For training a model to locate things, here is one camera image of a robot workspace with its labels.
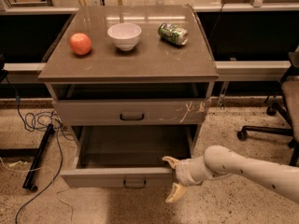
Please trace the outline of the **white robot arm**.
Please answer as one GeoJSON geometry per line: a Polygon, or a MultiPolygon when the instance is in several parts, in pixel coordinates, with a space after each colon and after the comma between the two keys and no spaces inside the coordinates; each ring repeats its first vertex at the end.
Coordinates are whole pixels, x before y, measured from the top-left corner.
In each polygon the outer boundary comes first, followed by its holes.
{"type": "Polygon", "coordinates": [[[176,182],[172,185],[167,203],[181,199],[188,187],[204,181],[215,181],[230,175],[240,175],[264,188],[299,203],[299,168],[270,161],[261,161],[238,155],[222,146],[211,146],[202,156],[177,160],[164,156],[174,170],[176,182]]]}

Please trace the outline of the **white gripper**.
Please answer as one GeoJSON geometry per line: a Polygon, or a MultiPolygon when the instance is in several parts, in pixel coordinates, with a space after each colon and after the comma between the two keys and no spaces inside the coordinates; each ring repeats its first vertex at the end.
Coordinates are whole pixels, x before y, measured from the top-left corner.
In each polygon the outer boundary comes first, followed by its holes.
{"type": "Polygon", "coordinates": [[[176,170],[178,183],[172,185],[169,196],[165,199],[166,203],[175,203],[183,197],[187,188],[200,185],[205,180],[205,163],[203,158],[192,158],[178,160],[170,156],[162,157],[172,169],[176,170]]]}

